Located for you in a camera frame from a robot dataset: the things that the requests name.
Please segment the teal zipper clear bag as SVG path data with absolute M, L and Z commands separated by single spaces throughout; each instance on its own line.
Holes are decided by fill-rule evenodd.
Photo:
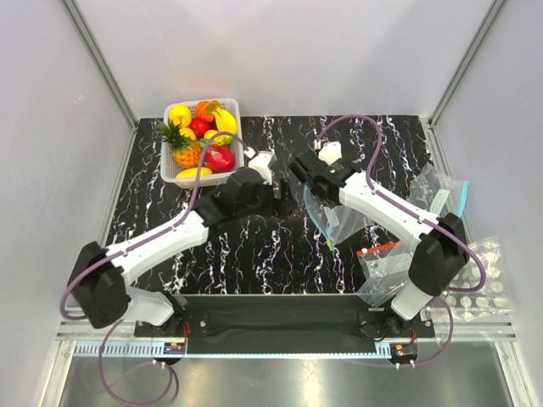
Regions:
M 367 216 L 343 205 L 329 208 L 319 203 L 308 186 L 303 189 L 305 212 L 329 247 L 335 247 L 374 222 Z

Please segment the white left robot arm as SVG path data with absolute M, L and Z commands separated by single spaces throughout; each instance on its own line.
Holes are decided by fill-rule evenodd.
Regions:
M 237 220 L 250 215 L 284 219 L 296 206 L 287 179 L 274 185 L 258 170 L 243 167 L 161 226 L 106 248 L 96 242 L 86 244 L 66 292 L 95 329 L 128 320 L 148 323 L 166 336 L 175 335 L 182 329 L 181 305 L 161 292 L 136 289 L 132 283 L 175 254 L 223 233 Z

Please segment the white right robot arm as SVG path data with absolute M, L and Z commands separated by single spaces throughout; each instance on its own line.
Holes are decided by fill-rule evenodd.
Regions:
M 345 158 L 328 164 L 306 151 L 289 169 L 321 203 L 343 205 L 368 216 L 413 252 L 407 282 L 384 317 L 390 333 L 406 335 L 423 306 L 439 296 L 469 261 L 462 220 L 452 213 L 439 217 L 419 209 L 373 183 L 364 170 Z

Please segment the red zipper clear bag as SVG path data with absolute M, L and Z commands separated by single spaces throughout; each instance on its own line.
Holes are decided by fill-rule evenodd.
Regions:
M 406 284 L 413 254 L 403 242 L 358 251 L 366 280 L 357 295 L 372 307 L 384 305 Z

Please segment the toy dragon fruit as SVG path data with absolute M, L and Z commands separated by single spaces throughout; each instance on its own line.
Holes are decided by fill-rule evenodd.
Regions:
M 206 152 L 202 152 L 202 165 L 213 170 L 214 173 L 226 173 L 232 171 L 237 163 L 236 157 L 227 146 L 219 146 L 212 143 Z

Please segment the white plastic fruit basket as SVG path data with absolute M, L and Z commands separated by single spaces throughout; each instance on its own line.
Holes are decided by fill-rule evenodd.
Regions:
M 193 187 L 202 162 L 199 185 L 216 186 L 244 165 L 239 106 L 232 98 L 173 103 L 155 130 L 161 141 L 160 175 L 167 183 Z

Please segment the yellow toy lemon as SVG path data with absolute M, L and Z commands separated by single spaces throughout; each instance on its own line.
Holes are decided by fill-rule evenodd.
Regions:
M 215 137 L 215 135 L 218 133 L 217 130 L 208 130 L 205 134 L 204 134 L 204 139 L 205 140 L 210 140 L 212 139 L 212 142 L 213 143 L 217 143 L 217 139 L 218 137 Z

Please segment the toy pineapple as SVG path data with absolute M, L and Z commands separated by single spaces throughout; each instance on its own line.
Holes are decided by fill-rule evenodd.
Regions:
M 198 166 L 202 148 L 196 137 L 184 133 L 181 125 L 172 120 L 158 120 L 155 130 L 160 140 L 170 146 L 171 157 L 180 168 L 188 170 Z

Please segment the red toy apple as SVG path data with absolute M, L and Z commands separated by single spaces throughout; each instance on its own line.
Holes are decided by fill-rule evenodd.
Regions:
M 213 125 L 208 121 L 196 117 L 192 119 L 189 127 L 197 138 L 203 138 L 205 133 L 212 129 Z

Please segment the orange toy tangerine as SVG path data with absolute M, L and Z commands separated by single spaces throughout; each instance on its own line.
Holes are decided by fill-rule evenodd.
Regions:
M 220 107 L 221 105 L 216 100 L 211 102 L 200 101 L 195 108 L 195 112 L 199 119 L 208 123 L 213 123 L 215 121 L 214 113 L 216 113 Z

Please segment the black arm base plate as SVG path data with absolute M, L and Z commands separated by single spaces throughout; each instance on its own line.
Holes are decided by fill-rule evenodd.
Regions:
M 434 337 L 432 321 L 405 322 L 355 294 L 190 295 L 167 328 L 138 322 L 135 335 L 186 338 L 188 354 L 368 354 L 380 344 Z

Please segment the right aluminium frame post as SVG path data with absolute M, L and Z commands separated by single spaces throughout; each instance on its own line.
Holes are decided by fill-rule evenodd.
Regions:
M 501 16 L 503 9 L 507 6 L 507 0 L 493 0 L 489 8 L 484 14 L 477 30 L 475 31 L 470 43 L 467 46 L 465 53 L 456 67 L 451 79 L 449 80 L 442 96 L 440 97 L 432 114 L 428 117 L 428 124 L 431 128 L 435 128 L 439 120 L 443 116 L 445 110 L 450 104 L 456 91 L 461 86 L 465 75 L 468 73 L 471 65 L 479 54 L 481 47 L 484 45 L 490 31 L 496 21 Z

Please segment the aluminium frame post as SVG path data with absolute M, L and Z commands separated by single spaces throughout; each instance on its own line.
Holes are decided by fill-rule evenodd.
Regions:
M 101 76 L 104 85 L 109 90 L 111 97 L 114 99 L 117 108 L 125 119 L 129 127 L 135 131 L 138 125 L 138 118 L 133 113 L 126 97 L 124 96 L 120 86 L 115 79 L 115 76 L 109 67 L 102 50 L 92 33 L 90 25 L 82 13 L 77 1 L 60 0 L 64 11 L 74 26 L 78 36 L 81 38 L 84 48 L 87 50 L 92 62 L 94 63 L 99 75 Z
M 435 128 L 439 120 L 443 116 L 445 110 L 450 104 L 456 91 L 461 86 L 465 75 L 468 73 L 471 65 L 479 54 L 481 47 L 484 45 L 490 31 L 496 21 L 501 16 L 503 9 L 507 6 L 507 0 L 493 0 L 489 8 L 484 14 L 477 30 L 475 31 L 470 43 L 467 46 L 465 53 L 456 67 L 451 79 L 449 80 L 442 96 L 440 97 L 432 114 L 428 117 L 428 124 L 431 128 Z

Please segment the left aluminium frame post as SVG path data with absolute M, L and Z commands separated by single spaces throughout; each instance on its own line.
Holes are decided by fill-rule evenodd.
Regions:
M 138 118 L 133 113 L 126 97 L 124 96 L 120 86 L 115 79 L 115 76 L 109 67 L 102 50 L 92 33 L 90 25 L 82 13 L 77 1 L 60 0 L 64 11 L 74 26 L 78 36 L 81 38 L 84 48 L 87 50 L 92 62 L 94 63 L 99 75 L 101 76 L 104 85 L 109 90 L 111 97 L 114 99 L 117 108 L 125 119 L 129 127 L 135 131 L 138 125 Z

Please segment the aluminium front rail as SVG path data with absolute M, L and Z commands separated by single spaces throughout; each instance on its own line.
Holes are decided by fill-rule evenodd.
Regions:
M 450 321 L 444 308 L 432 308 L 429 311 L 437 331 L 436 341 L 445 341 L 450 328 Z M 515 342 L 516 332 L 509 315 L 490 315 L 489 318 L 473 321 L 453 320 L 453 342 Z M 101 340 L 109 331 L 109 327 L 94 329 L 88 321 L 62 320 L 54 337 L 56 341 Z

